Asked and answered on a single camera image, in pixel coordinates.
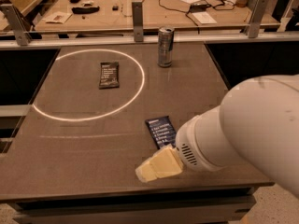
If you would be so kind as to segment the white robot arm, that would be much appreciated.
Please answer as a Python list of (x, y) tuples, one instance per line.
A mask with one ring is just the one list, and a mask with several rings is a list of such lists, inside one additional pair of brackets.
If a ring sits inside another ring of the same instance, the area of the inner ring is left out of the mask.
[(194, 171), (218, 171), (247, 161), (299, 197), (299, 75), (255, 77), (234, 86), (217, 107), (193, 117), (176, 145), (145, 160), (142, 182)]

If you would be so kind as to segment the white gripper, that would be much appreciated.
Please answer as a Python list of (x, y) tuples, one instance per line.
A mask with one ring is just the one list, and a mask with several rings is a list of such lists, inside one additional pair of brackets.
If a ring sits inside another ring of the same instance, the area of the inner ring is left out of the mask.
[(198, 147), (195, 136), (195, 125), (198, 121), (199, 117), (195, 116), (178, 129), (177, 151), (172, 146), (163, 147), (151, 157), (150, 162), (144, 161), (135, 169), (141, 182), (178, 175), (183, 171), (184, 164), (196, 172), (221, 170), (221, 167), (209, 161)]

